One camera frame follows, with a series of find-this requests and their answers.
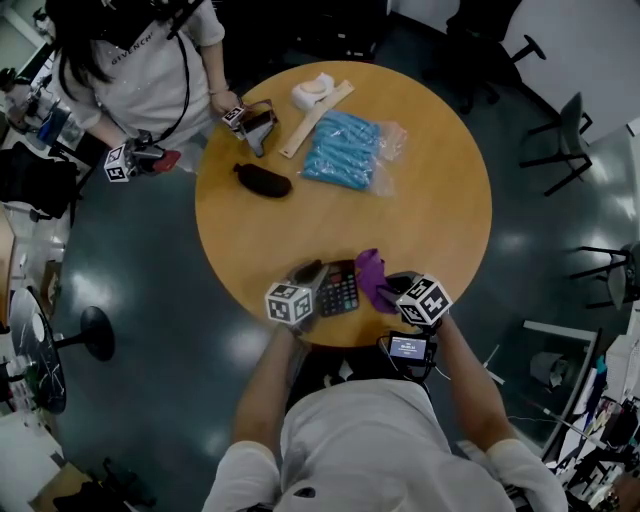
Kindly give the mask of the grey waste bin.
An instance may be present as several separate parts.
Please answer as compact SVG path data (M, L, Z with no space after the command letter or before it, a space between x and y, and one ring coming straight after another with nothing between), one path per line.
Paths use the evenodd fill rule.
M568 360L560 353L539 352L531 358L530 376L548 390L559 387L569 370Z

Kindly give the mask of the person's right forearm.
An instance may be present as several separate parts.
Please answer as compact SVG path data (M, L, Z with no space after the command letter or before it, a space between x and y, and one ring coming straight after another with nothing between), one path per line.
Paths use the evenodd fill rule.
M488 452L499 442L514 438L495 382L448 313L441 317L437 337L451 379L455 410L467 439Z

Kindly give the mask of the blue storage bin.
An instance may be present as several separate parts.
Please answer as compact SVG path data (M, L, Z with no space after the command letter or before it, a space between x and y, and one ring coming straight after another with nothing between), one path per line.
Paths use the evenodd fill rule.
M38 131L38 139L45 145L51 146L60 135L69 115L70 113L66 110L53 108Z

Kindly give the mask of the grey metal frame table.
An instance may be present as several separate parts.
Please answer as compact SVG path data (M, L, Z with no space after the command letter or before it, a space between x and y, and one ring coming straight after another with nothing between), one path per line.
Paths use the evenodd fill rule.
M569 425L581 409L582 397L593 382L596 352L602 331L570 328L533 320L524 321L522 328L543 336L545 347L537 353L560 353L569 362L569 370L562 384L554 390L546 389L531 377L544 394L536 404L542 408L543 416L554 424L541 452L542 460L548 462L558 456Z

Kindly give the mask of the black calculator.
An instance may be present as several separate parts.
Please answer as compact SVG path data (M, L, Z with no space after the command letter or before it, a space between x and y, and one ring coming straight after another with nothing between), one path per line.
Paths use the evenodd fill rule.
M359 308L355 262L340 260L329 264L326 280L317 296L319 313L328 318Z

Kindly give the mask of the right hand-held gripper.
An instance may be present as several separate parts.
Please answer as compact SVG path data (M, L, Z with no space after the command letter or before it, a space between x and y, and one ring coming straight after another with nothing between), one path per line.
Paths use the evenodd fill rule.
M435 328L453 305L442 284L431 275L403 271L386 277L387 288L396 295L396 307L404 320L419 328Z

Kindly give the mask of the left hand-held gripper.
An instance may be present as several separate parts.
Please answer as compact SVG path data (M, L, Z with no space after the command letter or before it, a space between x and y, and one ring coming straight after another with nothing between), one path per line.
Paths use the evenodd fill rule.
M311 260L292 269L287 282L273 283L264 296L267 318L296 335L310 333L318 317L316 298L328 271L328 264Z

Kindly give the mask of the white desk with clutter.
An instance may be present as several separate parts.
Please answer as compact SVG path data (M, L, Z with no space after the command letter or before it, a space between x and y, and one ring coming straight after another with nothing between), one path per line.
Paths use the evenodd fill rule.
M640 337L619 336L599 358L559 441L548 466L570 512L619 512L616 481L640 478Z

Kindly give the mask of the small black monitor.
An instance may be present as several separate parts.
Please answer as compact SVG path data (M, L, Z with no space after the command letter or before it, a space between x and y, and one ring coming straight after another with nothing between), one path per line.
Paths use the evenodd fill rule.
M436 367L437 344L423 333L390 331L377 344L400 376L416 384L423 385Z

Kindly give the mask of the person's left forearm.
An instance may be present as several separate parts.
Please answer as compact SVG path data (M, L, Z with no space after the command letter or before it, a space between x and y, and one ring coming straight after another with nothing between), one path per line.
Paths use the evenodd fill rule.
M290 365L298 348L287 327L274 330L238 402L233 444L248 441L276 450L289 393Z

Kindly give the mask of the black soft pouch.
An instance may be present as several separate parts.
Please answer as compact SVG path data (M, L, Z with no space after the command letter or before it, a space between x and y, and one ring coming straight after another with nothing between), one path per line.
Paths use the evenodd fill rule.
M293 190L292 183L287 177L255 164L235 164L233 171L241 185L262 197L281 199Z

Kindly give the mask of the purple cloth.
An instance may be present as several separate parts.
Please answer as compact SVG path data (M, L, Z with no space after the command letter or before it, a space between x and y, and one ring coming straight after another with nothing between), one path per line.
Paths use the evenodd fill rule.
M356 281L374 309L383 314L396 314L400 294L394 282L385 275L385 262L377 249L367 249L355 258Z

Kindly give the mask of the grey chair with black legs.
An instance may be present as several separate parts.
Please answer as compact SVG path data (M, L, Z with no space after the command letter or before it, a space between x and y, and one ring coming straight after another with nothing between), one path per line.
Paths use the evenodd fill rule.
M547 124L527 131L526 136L531 137L543 132L555 130L557 132L558 148L550 156L528 160L519 163L520 168L539 167L551 163L569 163L581 160L577 168L558 183L544 192L545 197L559 191L575 179L580 179L582 174L589 170L592 161L588 154L588 143L584 140L584 133L591 127L593 120L585 112L581 92L577 92L561 109L559 117Z
M640 300L640 240L620 249L580 246L576 251L606 254L610 257L607 265L569 276L571 280L594 277L606 284L608 299L587 304L586 309L614 307L620 311L624 304Z

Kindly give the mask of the plastic bag of blue items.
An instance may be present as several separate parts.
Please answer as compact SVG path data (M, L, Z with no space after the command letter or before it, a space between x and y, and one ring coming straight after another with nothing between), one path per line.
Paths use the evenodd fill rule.
M398 160L407 131L396 122L374 122L330 110L316 124L300 176L358 192L394 193L388 166Z

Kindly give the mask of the person's torso in white shirt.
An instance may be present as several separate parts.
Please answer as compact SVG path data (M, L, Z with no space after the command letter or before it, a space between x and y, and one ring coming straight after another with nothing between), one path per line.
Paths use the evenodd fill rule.
M202 512L568 512L564 490L525 444L479 460L453 454L426 392L364 380L312 393L286 414L282 458L257 442L228 448Z

